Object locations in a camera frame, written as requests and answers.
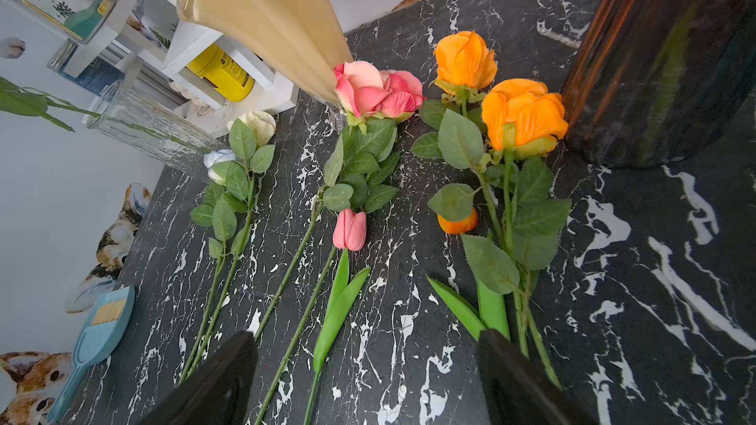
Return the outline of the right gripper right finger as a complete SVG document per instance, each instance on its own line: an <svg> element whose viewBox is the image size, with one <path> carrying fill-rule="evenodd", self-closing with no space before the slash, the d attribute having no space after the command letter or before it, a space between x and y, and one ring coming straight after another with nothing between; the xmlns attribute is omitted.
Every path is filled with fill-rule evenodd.
<svg viewBox="0 0 756 425"><path fill-rule="evenodd" d="M478 337L476 361L492 424L594 424L577 401L496 330Z"/></svg>

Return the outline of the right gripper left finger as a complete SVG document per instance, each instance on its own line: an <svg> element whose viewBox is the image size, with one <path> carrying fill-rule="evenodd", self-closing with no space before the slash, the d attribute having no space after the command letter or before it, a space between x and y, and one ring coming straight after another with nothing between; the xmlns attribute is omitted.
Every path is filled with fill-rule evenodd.
<svg viewBox="0 0 756 425"><path fill-rule="evenodd" d="M252 332L231 336L143 424L244 424L258 360Z"/></svg>

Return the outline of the orange tulip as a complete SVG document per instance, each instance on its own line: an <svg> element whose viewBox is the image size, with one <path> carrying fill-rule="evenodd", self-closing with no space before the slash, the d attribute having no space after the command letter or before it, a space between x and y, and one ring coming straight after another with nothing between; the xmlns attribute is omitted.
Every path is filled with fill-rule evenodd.
<svg viewBox="0 0 756 425"><path fill-rule="evenodd" d="M478 225L476 210L460 222L437 218L445 233L462 237L466 260L476 279L478 307L440 281L429 279L431 287L475 340L484 330L495 330L511 340L504 295L513 292L519 279L511 258L490 237L469 235Z"/></svg>

